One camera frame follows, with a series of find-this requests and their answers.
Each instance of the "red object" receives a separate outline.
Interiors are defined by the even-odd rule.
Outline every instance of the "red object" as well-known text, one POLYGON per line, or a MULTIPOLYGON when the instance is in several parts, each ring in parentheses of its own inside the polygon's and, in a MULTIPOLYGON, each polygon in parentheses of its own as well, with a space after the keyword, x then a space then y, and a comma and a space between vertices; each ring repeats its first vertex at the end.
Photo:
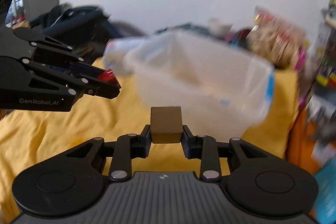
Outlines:
POLYGON ((330 78, 328 79, 328 86, 336 89, 336 82, 332 81, 330 78))
POLYGON ((118 88, 121 89, 121 86, 117 80, 117 78, 115 77, 115 75, 113 74, 113 71, 111 69, 108 69, 106 71, 104 71, 102 74, 97 76, 97 79, 107 82, 109 84, 113 84, 116 85, 118 88))

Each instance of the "yellow blanket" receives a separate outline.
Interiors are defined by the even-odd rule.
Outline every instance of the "yellow blanket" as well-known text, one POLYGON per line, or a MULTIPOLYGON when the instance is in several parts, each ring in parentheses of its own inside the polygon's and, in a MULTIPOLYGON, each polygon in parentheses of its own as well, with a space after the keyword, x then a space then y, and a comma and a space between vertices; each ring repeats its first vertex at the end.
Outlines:
MULTIPOLYGON (((101 60, 95 65, 101 67, 101 60)), ((275 76, 268 117, 249 128, 243 139, 283 157, 297 109, 297 77, 289 71, 276 72, 275 76)), ((19 214, 11 184, 22 170, 93 137, 115 141, 126 133, 140 133, 149 124, 150 109, 142 105, 133 77, 118 80, 122 89, 113 100, 84 95, 70 112, 16 110, 0 122, 0 205, 5 222, 19 214)), ((222 173, 228 174, 226 159, 221 165, 222 173)), ((152 145, 147 159, 132 160, 132 167, 133 171, 198 172, 200 161, 185 159, 180 144, 157 144, 152 145)))

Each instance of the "circular pad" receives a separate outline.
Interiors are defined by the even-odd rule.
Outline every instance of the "circular pad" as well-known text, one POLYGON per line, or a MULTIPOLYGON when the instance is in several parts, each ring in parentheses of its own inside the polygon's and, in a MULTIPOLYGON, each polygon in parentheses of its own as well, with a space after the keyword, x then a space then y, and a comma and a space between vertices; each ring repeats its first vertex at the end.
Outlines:
POLYGON ((0 61, 0 77, 13 73, 13 70, 13 67, 9 63, 0 61))
POLYGON ((276 171, 261 173, 256 177, 255 182, 261 190, 274 194, 286 193, 295 185, 290 175, 276 171))
POLYGON ((267 217, 308 213, 318 192, 312 175, 284 160, 248 159, 228 176, 226 190, 243 209, 267 217))
POLYGON ((46 193, 61 193, 71 188, 75 177, 66 171, 54 171, 41 175, 36 185, 46 193))

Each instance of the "plastic container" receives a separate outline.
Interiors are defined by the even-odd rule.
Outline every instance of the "plastic container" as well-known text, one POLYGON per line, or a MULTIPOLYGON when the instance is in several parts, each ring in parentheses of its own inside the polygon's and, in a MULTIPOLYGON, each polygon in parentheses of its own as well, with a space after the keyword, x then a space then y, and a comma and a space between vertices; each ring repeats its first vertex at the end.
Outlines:
POLYGON ((153 36, 127 53, 149 107, 181 106, 195 134, 226 142, 262 122, 273 98, 273 65, 246 50, 183 32, 153 36))
POLYGON ((105 69, 113 70, 113 73, 116 75, 128 75, 131 73, 124 68, 124 57, 128 51, 138 47, 145 41, 147 41, 147 37, 122 37, 110 39, 106 44, 102 58, 105 69))

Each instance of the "gray textured grip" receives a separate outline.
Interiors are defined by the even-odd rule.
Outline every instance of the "gray textured grip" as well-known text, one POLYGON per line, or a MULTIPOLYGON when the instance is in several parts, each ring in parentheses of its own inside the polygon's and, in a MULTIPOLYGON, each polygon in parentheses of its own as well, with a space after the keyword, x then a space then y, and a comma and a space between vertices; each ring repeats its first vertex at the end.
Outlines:
POLYGON ((61 219, 26 214, 15 224, 256 224, 316 223, 306 215, 267 220, 234 207, 220 187, 199 181, 193 172, 136 172, 122 183, 110 184, 101 200, 86 211, 61 219))

